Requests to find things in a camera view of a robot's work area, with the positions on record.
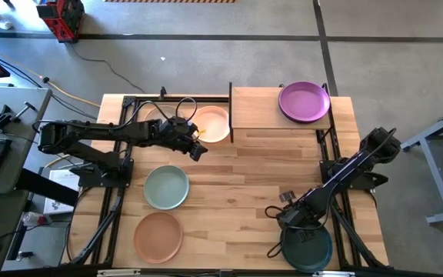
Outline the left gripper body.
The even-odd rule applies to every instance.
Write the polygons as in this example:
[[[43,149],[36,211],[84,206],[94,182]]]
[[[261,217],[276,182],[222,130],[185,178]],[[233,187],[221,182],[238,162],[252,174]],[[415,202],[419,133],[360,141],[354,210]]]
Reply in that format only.
[[[199,142],[193,136],[198,127],[187,119],[172,116],[159,127],[159,146],[180,152],[193,152]]]

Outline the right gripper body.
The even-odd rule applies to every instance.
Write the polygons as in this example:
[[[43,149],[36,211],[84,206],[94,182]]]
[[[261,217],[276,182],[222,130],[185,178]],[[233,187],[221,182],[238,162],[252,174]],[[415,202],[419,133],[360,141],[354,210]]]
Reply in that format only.
[[[324,226],[319,222],[324,216],[322,193],[307,193],[296,201],[294,193],[282,193],[279,198],[288,203],[275,216],[282,229],[313,231]]]

